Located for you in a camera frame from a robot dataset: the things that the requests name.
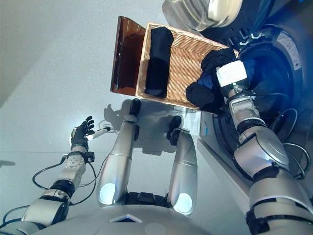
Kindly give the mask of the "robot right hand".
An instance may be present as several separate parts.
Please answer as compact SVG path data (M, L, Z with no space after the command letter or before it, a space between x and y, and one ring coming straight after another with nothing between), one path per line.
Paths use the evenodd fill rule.
M249 80L246 69L241 60L236 60L225 64L217 69L217 79L224 97L229 97L229 93L236 85L247 88Z

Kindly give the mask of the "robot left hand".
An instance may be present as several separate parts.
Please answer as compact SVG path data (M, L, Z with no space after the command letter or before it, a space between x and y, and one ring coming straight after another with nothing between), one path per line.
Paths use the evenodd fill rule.
M95 138L100 137L103 134L108 133L111 128L109 126L105 126L99 130L93 130L94 128L94 120L92 116L88 116L78 127L75 127L70 135L70 149L74 150L76 147L83 147L87 151L89 149L88 141L91 141Z

